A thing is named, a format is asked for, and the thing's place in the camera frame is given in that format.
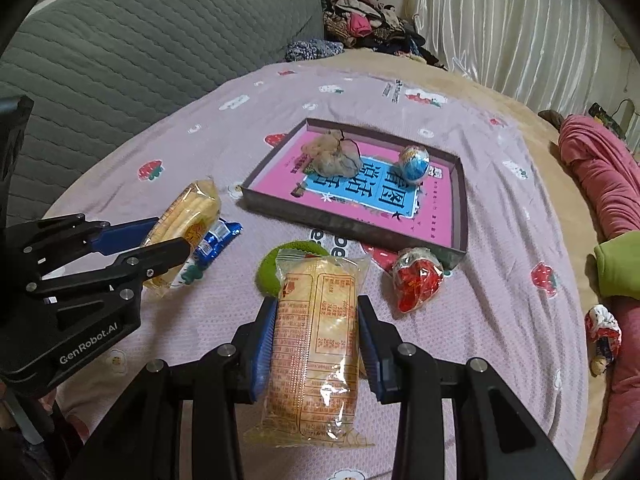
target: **beige mattress cover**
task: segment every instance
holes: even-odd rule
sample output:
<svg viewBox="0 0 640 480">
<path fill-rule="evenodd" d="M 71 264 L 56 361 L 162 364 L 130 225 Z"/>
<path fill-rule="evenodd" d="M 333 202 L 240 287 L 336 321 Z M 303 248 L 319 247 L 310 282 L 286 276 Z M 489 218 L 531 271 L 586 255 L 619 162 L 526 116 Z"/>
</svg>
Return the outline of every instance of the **beige mattress cover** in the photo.
<svg viewBox="0 0 640 480">
<path fill-rule="evenodd" d="M 597 272 L 592 256 L 593 248 L 598 244 L 597 224 L 577 183 L 559 161 L 558 132 L 550 124 L 540 119 L 525 105 L 509 97 L 462 76 L 414 60 L 378 54 L 370 50 L 349 50 L 340 56 L 306 63 L 391 79 L 398 78 L 424 89 L 467 100 L 518 121 L 522 136 L 558 215 L 564 243 L 578 284 L 582 309 L 586 313 L 599 303 L 595 292 Z M 587 422 L 580 454 L 574 465 L 574 473 L 578 479 L 592 476 L 590 463 L 603 415 L 606 391 L 604 376 L 590 376 Z"/>
</svg>

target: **curtain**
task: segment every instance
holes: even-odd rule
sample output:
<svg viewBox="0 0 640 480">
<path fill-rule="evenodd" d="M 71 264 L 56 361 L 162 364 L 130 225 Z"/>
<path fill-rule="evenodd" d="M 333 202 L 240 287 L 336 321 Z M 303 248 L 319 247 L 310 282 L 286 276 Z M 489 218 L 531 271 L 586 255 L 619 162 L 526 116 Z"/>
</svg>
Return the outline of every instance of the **curtain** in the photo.
<svg viewBox="0 0 640 480">
<path fill-rule="evenodd" d="M 598 98 L 610 105 L 615 78 L 605 72 L 617 73 L 620 51 L 609 47 L 614 27 L 597 0 L 407 0 L 407 6 L 425 47 L 450 70 L 535 112 L 584 113 Z"/>
</svg>

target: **headboard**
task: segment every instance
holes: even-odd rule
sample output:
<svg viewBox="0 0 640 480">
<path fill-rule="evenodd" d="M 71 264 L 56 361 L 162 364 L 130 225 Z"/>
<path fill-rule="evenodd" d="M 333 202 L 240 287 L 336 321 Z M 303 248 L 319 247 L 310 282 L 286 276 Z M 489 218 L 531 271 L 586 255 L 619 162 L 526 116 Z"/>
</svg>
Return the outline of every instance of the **headboard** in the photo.
<svg viewBox="0 0 640 480">
<path fill-rule="evenodd" d="M 229 79 L 322 38 L 320 0 L 57 0 L 0 58 L 0 96 L 35 101 L 7 225 L 41 218 L 126 140 Z"/>
</svg>

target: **blue snack package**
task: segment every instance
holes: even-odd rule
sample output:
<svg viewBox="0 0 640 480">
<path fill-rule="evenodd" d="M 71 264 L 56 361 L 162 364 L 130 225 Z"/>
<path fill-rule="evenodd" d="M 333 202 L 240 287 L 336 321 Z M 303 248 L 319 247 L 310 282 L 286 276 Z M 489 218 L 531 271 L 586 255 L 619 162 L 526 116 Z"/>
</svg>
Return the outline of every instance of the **blue snack package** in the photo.
<svg viewBox="0 0 640 480">
<path fill-rule="evenodd" d="M 236 238 L 242 231 L 242 226 L 237 222 L 227 222 L 222 218 L 216 220 L 215 224 L 209 227 L 209 232 L 204 235 L 200 244 L 193 251 L 193 259 L 197 266 L 206 269 L 213 260 L 222 252 L 231 240 Z"/>
</svg>

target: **green ring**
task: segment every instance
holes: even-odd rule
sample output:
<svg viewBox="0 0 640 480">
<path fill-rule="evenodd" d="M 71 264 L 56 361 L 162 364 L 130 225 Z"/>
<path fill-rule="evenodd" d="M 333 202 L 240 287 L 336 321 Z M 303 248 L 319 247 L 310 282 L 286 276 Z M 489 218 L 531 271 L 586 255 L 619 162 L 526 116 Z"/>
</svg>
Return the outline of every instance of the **green ring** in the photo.
<svg viewBox="0 0 640 480">
<path fill-rule="evenodd" d="M 255 283 L 258 285 L 260 292 L 265 296 L 278 297 L 280 292 L 280 282 L 276 277 L 276 256 L 280 249 L 298 249 L 305 253 L 316 254 L 317 256 L 328 256 L 328 251 L 320 244 L 315 242 L 289 242 L 282 244 L 269 252 L 260 263 L 258 272 L 255 276 Z"/>
</svg>

